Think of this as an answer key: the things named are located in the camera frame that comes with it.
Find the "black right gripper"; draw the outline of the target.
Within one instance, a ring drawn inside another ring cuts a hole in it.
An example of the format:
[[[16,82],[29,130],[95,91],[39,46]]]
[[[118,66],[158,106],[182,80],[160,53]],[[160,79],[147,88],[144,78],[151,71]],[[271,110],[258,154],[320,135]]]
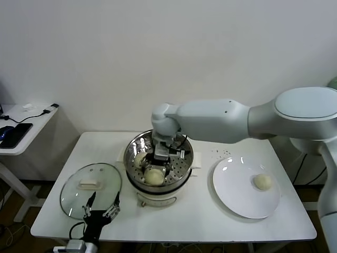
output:
[[[155,159],[153,155],[146,155],[145,159],[141,161],[141,171],[145,171],[146,168],[151,166],[159,166],[165,168],[165,180],[172,181],[173,178],[173,166],[171,165],[171,158],[167,160]]]

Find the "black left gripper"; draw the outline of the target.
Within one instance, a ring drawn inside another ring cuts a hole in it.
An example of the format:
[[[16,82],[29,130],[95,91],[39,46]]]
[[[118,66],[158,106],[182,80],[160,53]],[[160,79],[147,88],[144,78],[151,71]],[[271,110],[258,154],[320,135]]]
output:
[[[96,192],[88,198],[86,205],[82,206],[84,210],[84,222],[86,229],[83,234],[84,239],[99,239],[104,226],[111,222],[111,218],[115,218],[120,212],[120,192],[116,194],[113,205],[106,211],[93,210],[92,205],[96,197]]]

